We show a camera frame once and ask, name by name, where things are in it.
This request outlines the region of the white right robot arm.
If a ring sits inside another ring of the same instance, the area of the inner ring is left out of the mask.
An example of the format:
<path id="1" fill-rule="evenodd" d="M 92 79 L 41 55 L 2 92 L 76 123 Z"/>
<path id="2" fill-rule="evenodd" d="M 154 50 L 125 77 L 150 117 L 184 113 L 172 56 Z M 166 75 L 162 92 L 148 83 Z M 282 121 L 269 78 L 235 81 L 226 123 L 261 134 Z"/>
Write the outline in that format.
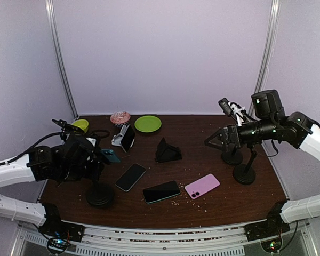
<path id="1" fill-rule="evenodd" d="M 255 181 L 252 162 L 257 153 L 254 145 L 265 140 L 287 142 L 320 161 L 320 124 L 301 112 L 287 116 L 276 90 L 265 90 L 251 96 L 256 118 L 252 118 L 240 105 L 219 100 L 226 116 L 235 120 L 207 137 L 204 144 L 222 150 L 232 157 L 243 145 L 251 151 L 247 164 L 239 164 L 233 170 L 234 179 L 243 185 Z M 278 236 L 290 230 L 290 224 L 300 220 L 320 217 L 320 194 L 300 200 L 277 202 L 268 212 L 266 220 L 248 224 L 244 230 L 248 241 Z"/>

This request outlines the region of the black triangular phone stand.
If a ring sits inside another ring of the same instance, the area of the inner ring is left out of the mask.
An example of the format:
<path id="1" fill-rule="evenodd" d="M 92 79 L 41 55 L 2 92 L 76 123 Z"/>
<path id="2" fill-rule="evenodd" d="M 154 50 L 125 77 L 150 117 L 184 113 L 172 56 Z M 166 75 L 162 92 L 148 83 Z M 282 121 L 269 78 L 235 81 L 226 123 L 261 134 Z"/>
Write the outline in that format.
<path id="1" fill-rule="evenodd" d="M 182 153 L 180 148 L 168 144 L 165 138 L 162 138 L 157 145 L 157 150 L 155 152 L 155 161 L 158 163 L 166 163 L 178 160 L 182 160 Z"/>

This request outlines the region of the black phone teal case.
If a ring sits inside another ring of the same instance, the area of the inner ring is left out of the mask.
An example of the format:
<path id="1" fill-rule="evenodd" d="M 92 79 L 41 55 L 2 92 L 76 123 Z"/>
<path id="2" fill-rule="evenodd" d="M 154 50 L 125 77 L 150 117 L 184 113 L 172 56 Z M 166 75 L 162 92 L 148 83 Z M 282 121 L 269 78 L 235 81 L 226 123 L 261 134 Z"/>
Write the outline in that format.
<path id="1" fill-rule="evenodd" d="M 180 195 L 181 190 L 176 181 L 169 181 L 142 191 L 144 200 L 147 204 L 160 202 L 165 199 Z"/>

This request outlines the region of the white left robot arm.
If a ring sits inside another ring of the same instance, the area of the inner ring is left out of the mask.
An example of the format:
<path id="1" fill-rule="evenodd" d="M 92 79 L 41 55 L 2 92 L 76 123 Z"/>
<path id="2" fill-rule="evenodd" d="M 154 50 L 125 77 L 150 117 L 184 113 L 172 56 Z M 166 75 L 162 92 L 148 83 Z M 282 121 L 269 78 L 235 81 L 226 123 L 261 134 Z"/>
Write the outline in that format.
<path id="1" fill-rule="evenodd" d="M 44 180 L 58 184 L 81 179 L 98 181 L 104 165 L 109 163 L 99 142 L 98 137 L 69 135 L 58 146 L 32 146 L 0 162 L 0 188 Z M 45 226 L 55 237 L 66 232 L 58 208 L 49 203 L 28 203 L 0 194 L 0 217 Z"/>

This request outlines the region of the pink phone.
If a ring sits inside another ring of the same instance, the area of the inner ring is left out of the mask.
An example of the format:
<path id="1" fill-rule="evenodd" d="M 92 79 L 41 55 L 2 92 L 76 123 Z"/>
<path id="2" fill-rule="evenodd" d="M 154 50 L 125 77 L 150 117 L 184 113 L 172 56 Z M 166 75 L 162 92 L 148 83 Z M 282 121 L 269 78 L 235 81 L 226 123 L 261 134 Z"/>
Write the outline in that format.
<path id="1" fill-rule="evenodd" d="M 220 181 L 213 175 L 207 174 L 185 186 L 185 191 L 191 199 L 197 199 L 220 186 Z"/>

